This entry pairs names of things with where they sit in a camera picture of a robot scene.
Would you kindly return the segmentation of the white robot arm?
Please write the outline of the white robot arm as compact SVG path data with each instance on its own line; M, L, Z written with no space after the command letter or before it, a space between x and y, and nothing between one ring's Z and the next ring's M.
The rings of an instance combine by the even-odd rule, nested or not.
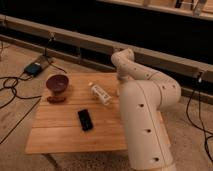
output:
M138 171L177 171L158 111L179 101L179 83L136 63L131 49L114 53L111 61L120 82L119 106L131 167Z

